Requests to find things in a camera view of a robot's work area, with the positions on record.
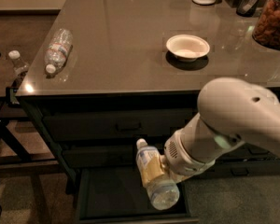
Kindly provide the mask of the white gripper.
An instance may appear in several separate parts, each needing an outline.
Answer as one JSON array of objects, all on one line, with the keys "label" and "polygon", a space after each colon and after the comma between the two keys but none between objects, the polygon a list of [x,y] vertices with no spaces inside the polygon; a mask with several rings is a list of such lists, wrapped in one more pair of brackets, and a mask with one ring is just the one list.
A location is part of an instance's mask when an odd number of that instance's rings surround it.
[{"label": "white gripper", "polygon": [[[174,182],[182,182],[195,175],[200,175],[215,164],[214,161],[201,162],[192,158],[183,146],[183,137],[183,130],[177,130],[164,145],[164,158],[168,173]],[[156,178],[164,176],[161,158],[159,156],[143,158],[140,174],[144,187],[147,187]]]}]

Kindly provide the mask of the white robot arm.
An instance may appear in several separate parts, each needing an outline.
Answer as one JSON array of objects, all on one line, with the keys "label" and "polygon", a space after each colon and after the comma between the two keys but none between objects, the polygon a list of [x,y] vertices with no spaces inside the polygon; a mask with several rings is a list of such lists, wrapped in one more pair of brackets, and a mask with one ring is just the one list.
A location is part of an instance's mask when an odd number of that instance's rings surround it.
[{"label": "white robot arm", "polygon": [[280,103],[276,95],[241,79],[221,77],[203,86],[198,113],[166,141],[164,153],[137,154],[143,185],[199,175],[220,156],[250,144],[280,158]]}]

